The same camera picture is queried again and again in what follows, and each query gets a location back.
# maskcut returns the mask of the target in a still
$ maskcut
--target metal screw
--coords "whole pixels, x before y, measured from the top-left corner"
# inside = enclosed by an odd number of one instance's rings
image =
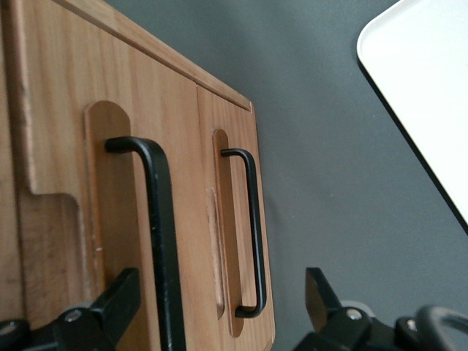
[[[357,309],[348,309],[346,311],[346,315],[351,320],[360,320],[363,317],[363,315]]]
[[[0,329],[0,336],[7,335],[14,331],[18,324],[16,322],[10,322],[7,325],[5,325],[2,329]]]
[[[81,311],[79,309],[76,309],[74,311],[71,311],[70,313],[68,313],[65,316],[65,321],[66,322],[74,322],[80,317],[81,317]]]
[[[408,320],[407,324],[408,324],[408,328],[411,331],[418,331],[418,329],[416,328],[416,321],[415,320]]]

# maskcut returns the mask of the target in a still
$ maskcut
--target cabinet door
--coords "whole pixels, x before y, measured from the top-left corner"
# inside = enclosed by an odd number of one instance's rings
[[[23,316],[15,185],[0,18],[0,320]]]
[[[196,85],[57,2],[13,0],[7,16],[16,68],[13,123],[22,145],[15,157],[23,165],[18,198],[26,316],[33,328],[49,322],[70,304],[94,299],[106,279],[134,265],[143,302],[120,350],[159,349],[146,187],[136,156],[137,218],[129,220],[137,222],[137,235],[109,249],[99,231],[84,111],[108,100],[128,115],[131,135],[158,142],[167,156],[187,349],[223,350],[212,303]]]
[[[269,350],[275,330],[254,114],[201,87],[198,87],[198,104],[222,350]],[[260,315],[254,318],[237,318],[234,312],[236,304],[255,306],[257,301],[246,171],[240,157],[228,160],[230,174],[216,165],[219,145],[214,144],[219,142],[219,133],[224,135],[222,147],[248,151],[257,165],[267,302]]]

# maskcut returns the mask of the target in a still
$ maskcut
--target black metal handle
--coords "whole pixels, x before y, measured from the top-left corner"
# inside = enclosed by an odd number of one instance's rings
[[[178,271],[169,164],[162,148],[152,140],[115,137],[105,141],[113,153],[135,151],[143,162],[153,249],[154,281],[162,351],[184,351],[184,313]]]
[[[255,169],[255,161],[254,157],[247,150],[243,150],[241,148],[227,148],[225,150],[221,150],[221,156],[240,156],[246,166],[257,304],[254,307],[239,306],[235,310],[235,316],[239,318],[254,318],[262,312],[266,305],[265,262],[263,259],[262,230],[260,226],[260,203],[258,201],[257,171]]]

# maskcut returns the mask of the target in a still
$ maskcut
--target cabinet top edge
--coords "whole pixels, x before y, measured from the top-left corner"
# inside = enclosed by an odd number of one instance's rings
[[[93,23],[126,44],[140,50],[199,86],[251,111],[251,102],[169,45],[141,28],[103,0],[52,0],[81,18]]]

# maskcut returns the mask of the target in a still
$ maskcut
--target wooden surface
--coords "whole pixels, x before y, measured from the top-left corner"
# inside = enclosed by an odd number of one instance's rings
[[[206,188],[206,212],[208,214],[208,224],[211,237],[211,251],[213,255],[214,285],[216,296],[216,310],[218,318],[221,318],[226,308],[224,301],[225,268],[222,256],[222,237],[219,223],[219,206],[214,188]]]
[[[132,134],[128,115],[113,102],[95,102],[85,111],[85,133],[93,236],[98,269],[107,287],[124,268],[151,270],[152,260],[149,257],[143,262],[140,251],[132,155],[109,154],[104,148],[106,139]],[[157,314],[148,315],[146,303],[154,299],[154,290],[147,289],[145,283],[141,284],[141,307],[118,343],[120,351],[148,350],[149,325],[153,326],[151,332],[158,334]]]
[[[41,243],[37,251],[24,258],[28,262],[25,276],[37,274],[33,262],[43,260],[41,269],[45,274],[41,275],[41,284],[65,285],[61,292],[54,289],[44,293],[41,286],[27,284],[27,300],[34,304],[32,296],[41,295],[45,305],[50,306],[48,313],[57,315],[75,299],[67,297],[67,293],[73,291],[71,287],[79,279],[84,279],[85,287],[84,291],[78,289],[81,298],[88,295],[93,298],[102,291],[101,243],[92,235],[97,223],[92,220],[83,111],[93,102],[109,100],[128,114],[132,135],[155,140],[167,155],[188,350],[228,350],[220,344],[218,332],[195,83],[51,0],[12,0],[10,11],[15,28],[12,35],[15,45],[10,49],[19,68],[17,87],[22,88],[15,91],[18,109],[13,119],[18,147],[22,147],[25,183],[34,194],[31,196],[60,197],[68,206],[65,211],[45,206],[46,214],[40,206],[34,208],[37,215],[25,206],[21,221],[27,222],[28,216],[42,217],[44,226],[53,227],[50,210],[63,213],[66,218],[74,214],[67,222],[74,230],[44,231],[49,244],[43,241],[44,234],[33,231],[26,223],[23,225],[22,237]],[[135,179],[144,179],[140,160],[133,157],[133,162]],[[144,182],[135,184],[135,193],[141,256],[150,265]],[[72,201],[63,200],[63,196]],[[51,254],[48,246],[55,248],[52,253],[56,255],[50,262],[44,260],[45,255]],[[74,263],[76,257],[80,265],[75,267],[77,275],[74,275],[67,260]],[[71,280],[51,274],[63,267]],[[145,290],[154,286],[152,270],[143,270],[140,278]],[[148,315],[155,316],[156,299],[147,299],[146,305]],[[27,317],[33,325],[41,320],[29,311]],[[157,330],[151,319],[148,325],[151,331]],[[151,350],[158,350],[157,333],[152,332],[149,337]]]
[[[215,94],[250,110],[250,101],[158,40],[101,0],[54,0],[165,66]]]
[[[231,335],[241,335],[244,319],[235,316],[235,309],[242,304],[241,276],[239,269],[239,254],[237,251],[237,232],[235,230],[233,183],[231,181],[231,166],[228,157],[221,156],[221,150],[229,148],[229,140],[224,130],[218,129],[213,133],[214,172],[216,174],[216,193],[218,199],[219,232],[211,233],[211,240],[220,243],[222,264],[218,269],[224,268],[224,288],[226,292],[227,313]],[[206,169],[212,177],[213,171]]]
[[[216,184],[217,180],[214,174],[214,163],[216,157],[214,156],[212,141],[213,134],[216,130],[222,129],[229,138],[230,148],[246,149],[252,154],[256,164],[259,165],[260,161],[258,157],[255,118],[253,113],[230,104],[203,87],[198,87],[197,90],[200,111],[200,128],[202,133],[205,187],[206,189],[218,189],[219,186]],[[239,157],[230,157],[230,165],[233,186],[235,228],[237,234],[237,251],[241,277],[242,304],[244,306],[254,306],[256,303],[256,294],[245,167]],[[262,217],[261,228],[263,235],[263,251],[265,254],[267,304],[260,316],[253,319],[244,319],[244,327],[241,331],[241,335],[237,338],[230,335],[229,314],[224,312],[222,317],[219,319],[219,333],[222,335],[221,350],[269,350],[273,344],[275,335],[268,245],[259,167],[257,167],[257,178],[259,180],[258,190],[260,215]],[[220,196],[220,194],[216,194],[216,198],[219,199]]]
[[[27,71],[21,69],[26,59],[21,53],[24,33],[18,4],[2,7],[2,22],[8,34],[4,37],[7,53],[7,81],[10,104],[15,188],[18,202],[23,305],[32,328],[49,323],[65,308],[95,295],[93,260],[86,259],[83,235],[86,211],[67,192],[32,194],[28,165],[29,86]],[[57,152],[63,151],[57,145]]]
[[[23,285],[0,21],[0,320],[21,318]]]

